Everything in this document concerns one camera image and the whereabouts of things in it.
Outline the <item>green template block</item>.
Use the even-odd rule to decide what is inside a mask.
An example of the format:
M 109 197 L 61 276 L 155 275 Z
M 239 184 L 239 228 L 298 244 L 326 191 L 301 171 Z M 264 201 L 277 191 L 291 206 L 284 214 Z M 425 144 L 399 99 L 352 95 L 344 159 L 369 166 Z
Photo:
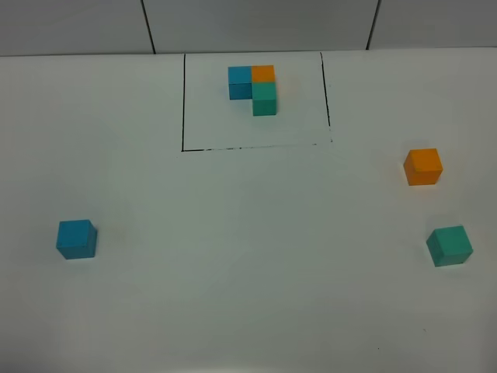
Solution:
M 274 116 L 277 114 L 277 93 L 275 82 L 252 83 L 252 114 Z

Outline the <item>orange template block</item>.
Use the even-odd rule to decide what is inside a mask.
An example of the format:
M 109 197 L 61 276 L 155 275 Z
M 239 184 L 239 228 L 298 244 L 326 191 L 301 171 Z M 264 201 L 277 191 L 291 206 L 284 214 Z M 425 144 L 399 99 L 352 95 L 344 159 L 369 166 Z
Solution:
M 276 74 L 273 65 L 253 65 L 252 82 L 275 82 Z

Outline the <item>blue template block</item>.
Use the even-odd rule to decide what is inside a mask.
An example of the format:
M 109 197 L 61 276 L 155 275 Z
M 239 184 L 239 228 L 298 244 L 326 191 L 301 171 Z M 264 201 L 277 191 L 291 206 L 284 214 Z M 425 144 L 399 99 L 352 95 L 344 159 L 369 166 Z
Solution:
M 228 68 L 228 92 L 230 100 L 252 98 L 251 66 L 234 66 Z

